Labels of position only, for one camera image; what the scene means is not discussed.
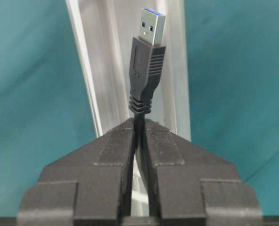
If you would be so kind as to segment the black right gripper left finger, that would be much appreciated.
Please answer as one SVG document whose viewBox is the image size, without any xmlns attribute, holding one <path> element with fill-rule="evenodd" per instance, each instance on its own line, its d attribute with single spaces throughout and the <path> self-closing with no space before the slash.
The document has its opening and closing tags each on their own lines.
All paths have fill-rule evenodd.
<svg viewBox="0 0 279 226">
<path fill-rule="evenodd" d="M 22 199 L 20 226 L 116 226 L 131 214 L 134 122 L 46 165 Z"/>
</svg>

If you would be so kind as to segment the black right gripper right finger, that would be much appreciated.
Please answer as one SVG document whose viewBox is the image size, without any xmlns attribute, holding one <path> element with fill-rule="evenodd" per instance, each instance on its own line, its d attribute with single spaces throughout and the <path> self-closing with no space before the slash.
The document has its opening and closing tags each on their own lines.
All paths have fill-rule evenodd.
<svg viewBox="0 0 279 226">
<path fill-rule="evenodd" d="M 255 190 L 229 161 L 145 122 L 149 213 L 163 226 L 261 226 Z"/>
</svg>

